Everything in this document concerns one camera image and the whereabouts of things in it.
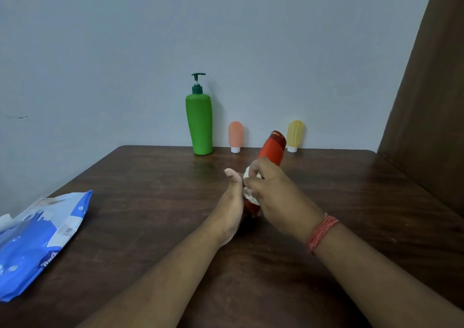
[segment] brown wooden panel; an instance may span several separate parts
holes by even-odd
[[[430,0],[379,153],[464,216],[464,0]]]
[[[94,190],[77,234],[37,280],[0,304],[0,327],[74,327],[133,283],[212,211],[226,167],[259,149],[123,146],[54,195]],[[323,210],[464,308],[464,220],[371,151],[285,152],[284,171]],[[331,274],[264,218],[221,248],[179,327],[368,327]]]

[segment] barcode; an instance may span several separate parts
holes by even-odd
[[[64,235],[65,237],[69,237],[73,231],[74,231],[74,228],[66,228],[65,231],[63,231],[61,235]]]

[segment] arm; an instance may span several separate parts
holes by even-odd
[[[242,180],[231,169],[225,173],[229,188],[203,224],[79,328],[177,326],[212,258],[240,224]]]
[[[255,177],[260,172],[264,179]],[[246,192],[281,232],[305,242],[322,212],[266,158],[250,166]],[[464,327],[464,312],[337,223],[315,249],[339,284],[375,328]]]

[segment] right hand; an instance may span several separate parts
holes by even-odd
[[[256,176],[258,172],[263,179]],[[243,183],[245,192],[258,200],[266,219],[283,234],[305,242],[324,220],[324,212],[267,157],[253,161]]]

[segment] brown table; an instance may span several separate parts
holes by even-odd
[[[56,191],[94,190],[78,233],[18,298],[2,327],[73,327],[193,231],[258,149],[122,146]],[[299,149],[282,168],[323,210],[464,307],[464,220],[370,151]],[[180,327],[365,327],[366,319],[302,245],[263,218],[221,248]]]

